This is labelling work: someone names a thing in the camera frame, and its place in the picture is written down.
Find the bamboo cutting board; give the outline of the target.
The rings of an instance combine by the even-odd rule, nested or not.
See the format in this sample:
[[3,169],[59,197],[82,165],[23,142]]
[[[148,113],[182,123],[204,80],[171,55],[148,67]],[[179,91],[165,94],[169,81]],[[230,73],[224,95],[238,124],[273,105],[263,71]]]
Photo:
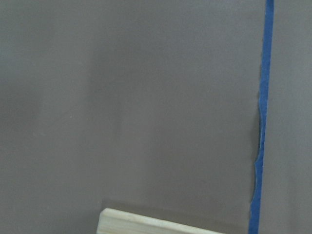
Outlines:
[[99,215],[98,234],[216,234],[214,231],[106,208]]

